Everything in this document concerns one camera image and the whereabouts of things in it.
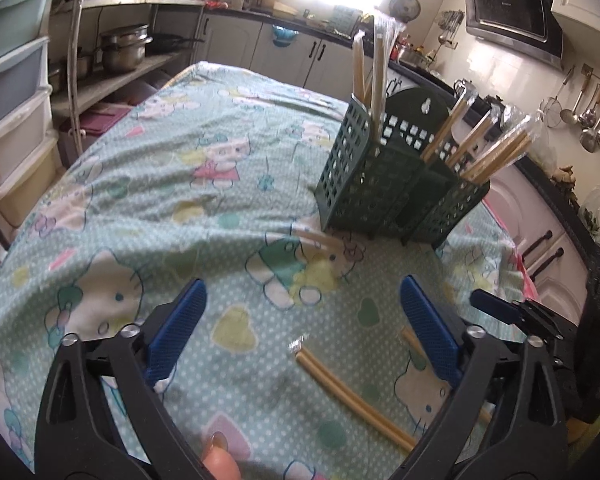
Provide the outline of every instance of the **chopstick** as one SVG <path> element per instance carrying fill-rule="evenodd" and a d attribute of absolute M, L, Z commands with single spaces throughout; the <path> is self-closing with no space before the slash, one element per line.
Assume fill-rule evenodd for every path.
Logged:
<path fill-rule="evenodd" d="M 402 448 L 407 453 L 413 450 L 416 440 L 411 435 L 405 433 L 378 412 L 378 410 L 362 400 L 346 384 L 327 370 L 307 349 L 299 346 L 295 352 L 296 362 L 329 393 L 333 394 L 352 412 L 362 418 L 367 424 L 373 426 L 396 446 Z"/>
<path fill-rule="evenodd" d="M 491 175 L 493 173 L 495 173 L 498 170 L 501 170 L 505 166 L 508 166 L 509 164 L 511 164 L 512 162 L 514 162 L 517 158 L 519 158 L 520 156 L 522 156 L 523 153 L 525 153 L 526 150 L 528 149 L 528 147 L 531 145 L 531 142 L 532 142 L 532 139 L 530 137 L 524 138 L 521 142 L 518 143 L 518 146 L 506 158 L 506 160 L 504 160 L 499 165 L 497 165 L 495 169 L 485 170 L 485 174 L 484 175 L 476 176 L 475 177 L 475 183 L 477 185 L 479 185 L 479 186 L 481 186 L 482 184 L 486 183 L 487 180 L 490 179 L 490 177 L 491 177 Z"/>
<path fill-rule="evenodd" d="M 424 351 L 424 348 L 422 348 L 418 336 L 416 336 L 415 332 L 410 326 L 402 327 L 402 330 L 400 330 L 400 336 L 421 356 L 427 357 L 427 353 Z M 478 419 L 485 424 L 489 424 L 491 422 L 491 413 L 484 408 L 480 408 L 480 415 L 478 416 Z"/>
<path fill-rule="evenodd" d="M 384 36 L 375 32 L 374 39 L 374 79 L 371 85 L 371 123 L 373 133 L 371 137 L 377 142 L 380 141 L 382 124 L 380 117 L 384 113 L 384 101 L 382 96 L 386 92 L 386 88 L 382 84 L 384 72 L 387 67 L 386 54 L 384 52 Z"/>
<path fill-rule="evenodd" d="M 461 119 L 469 109 L 469 103 L 464 99 L 458 99 L 454 108 L 451 110 L 449 117 L 446 118 L 445 122 L 440 126 L 440 129 L 433 138 L 433 141 L 424 149 L 420 158 L 425 163 L 429 163 L 431 158 L 435 155 L 436 150 L 441 144 L 444 144 L 446 137 L 451 133 L 451 127 L 456 124 L 458 119 Z"/>
<path fill-rule="evenodd" d="M 462 141 L 460 146 L 458 146 L 458 149 L 456 150 L 456 152 L 446 160 L 446 165 L 448 167 L 450 167 L 451 169 L 453 169 L 453 167 L 458 162 L 460 162 L 460 160 L 462 159 L 464 154 L 474 146 L 475 141 L 478 140 L 480 137 L 484 136 L 484 134 L 486 134 L 489 131 L 489 128 L 491 128 L 492 126 L 493 126 L 493 120 L 492 120 L 491 112 L 489 111 L 480 120 L 480 122 L 475 125 L 475 128 L 473 130 L 471 130 L 471 132 L 469 133 L 469 136 L 465 140 Z"/>
<path fill-rule="evenodd" d="M 515 153 L 520 152 L 521 146 L 526 140 L 529 140 L 530 143 L 530 139 L 526 132 L 521 131 L 512 139 L 503 142 L 499 149 L 490 157 L 490 160 L 485 160 L 482 166 L 472 175 L 471 180 L 474 184 L 485 183 L 493 173 L 504 167 L 506 162 L 510 160 Z"/>
<path fill-rule="evenodd" d="M 507 153 L 508 156 L 510 151 L 518 146 L 523 136 L 526 136 L 526 132 L 524 130 L 509 132 L 508 134 L 504 135 L 488 150 L 481 153 L 478 159 L 460 174 L 460 177 L 464 178 L 465 180 L 473 181 L 478 172 L 482 171 L 484 167 L 493 161 L 495 157 L 498 157 L 503 152 L 509 150 Z"/>
<path fill-rule="evenodd" d="M 353 39 L 353 95 L 360 102 L 365 100 L 365 54 L 362 45 L 364 32 Z"/>

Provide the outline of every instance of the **countertop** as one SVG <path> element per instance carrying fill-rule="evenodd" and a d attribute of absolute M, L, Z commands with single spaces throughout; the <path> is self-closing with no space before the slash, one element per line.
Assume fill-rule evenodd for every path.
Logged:
<path fill-rule="evenodd" d="M 277 25 L 279 27 L 296 30 L 303 34 L 308 34 L 315 38 L 331 41 L 343 46 L 351 47 L 352 45 L 352 38 L 348 36 L 331 34 L 327 31 L 311 27 L 307 25 L 304 20 L 296 22 L 276 18 L 262 12 L 233 9 L 205 10 L 205 14 L 215 16 L 232 16 L 235 18 L 243 18 L 245 20 L 269 23 L 271 25 Z M 365 51 L 365 55 L 373 57 L 372 52 Z M 412 80 L 417 85 L 438 92 L 440 97 L 445 100 L 446 104 L 450 108 L 455 104 L 456 97 L 454 95 L 454 90 L 447 83 L 436 78 L 426 70 L 414 66 L 405 66 L 393 61 L 389 63 L 389 68 L 399 73 L 401 76 Z M 475 126 L 489 109 L 490 106 L 485 101 L 478 99 L 469 110 L 464 120 L 469 124 L 469 126 Z M 584 224 L 580 221 L 575 211 L 571 208 L 560 192 L 558 192 L 549 178 L 544 174 L 544 171 L 542 171 L 542 169 L 536 166 L 526 156 L 516 163 L 516 167 L 522 172 L 522 174 L 524 174 L 526 179 L 536 188 L 536 190 L 538 190 L 538 193 L 542 196 L 558 220 L 562 223 L 571 241 L 574 243 L 578 252 L 580 253 L 582 260 L 587 263 L 591 257 L 599 255 L 600 250 L 597 248 L 595 242 L 589 235 L 586 227 L 584 227 Z"/>

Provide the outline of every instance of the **finger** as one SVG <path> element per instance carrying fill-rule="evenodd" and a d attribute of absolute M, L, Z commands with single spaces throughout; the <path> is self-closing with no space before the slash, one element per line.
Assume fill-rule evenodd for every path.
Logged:
<path fill-rule="evenodd" d="M 216 480 L 240 480 L 238 465 L 227 448 L 224 435 L 220 432 L 214 433 L 202 453 L 202 463 Z"/>

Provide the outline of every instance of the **green plastic basket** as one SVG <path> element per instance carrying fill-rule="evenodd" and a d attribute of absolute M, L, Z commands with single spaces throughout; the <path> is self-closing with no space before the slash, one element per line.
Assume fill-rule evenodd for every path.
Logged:
<path fill-rule="evenodd" d="M 403 90 L 386 101 L 378 142 L 368 110 L 352 96 L 315 193 L 322 228 L 440 245 L 489 190 L 458 177 L 467 157 L 446 166 L 458 147 L 452 140 L 429 167 L 421 160 L 447 117 L 433 92 Z"/>

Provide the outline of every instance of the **pink cloth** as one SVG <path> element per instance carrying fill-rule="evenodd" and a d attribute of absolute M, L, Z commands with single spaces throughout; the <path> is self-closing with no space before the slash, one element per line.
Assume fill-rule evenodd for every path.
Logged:
<path fill-rule="evenodd" d="M 208 160 L 193 172 L 193 176 L 195 178 L 208 178 L 209 180 L 240 180 L 235 166 L 229 171 L 218 171 L 216 170 L 217 166 L 214 161 Z"/>
<path fill-rule="evenodd" d="M 500 219 L 500 217 L 496 214 L 496 212 L 491 208 L 487 199 L 483 199 L 482 203 L 485 206 L 487 206 L 489 213 L 491 213 L 491 216 L 493 216 L 493 219 L 498 223 L 498 225 L 500 227 L 502 227 L 508 233 L 509 231 L 507 230 L 507 226 Z M 526 272 L 525 264 L 522 261 L 522 255 L 518 252 L 517 248 L 516 248 L 515 257 L 516 257 L 516 269 L 519 270 L 520 272 L 522 272 L 522 276 L 525 280 L 525 283 L 524 283 L 524 286 L 522 289 L 522 293 L 525 295 L 525 298 L 529 298 L 530 300 L 534 300 L 534 301 L 539 301 L 538 290 L 536 289 L 534 282 L 531 281 L 531 277 L 529 276 L 529 273 Z"/>

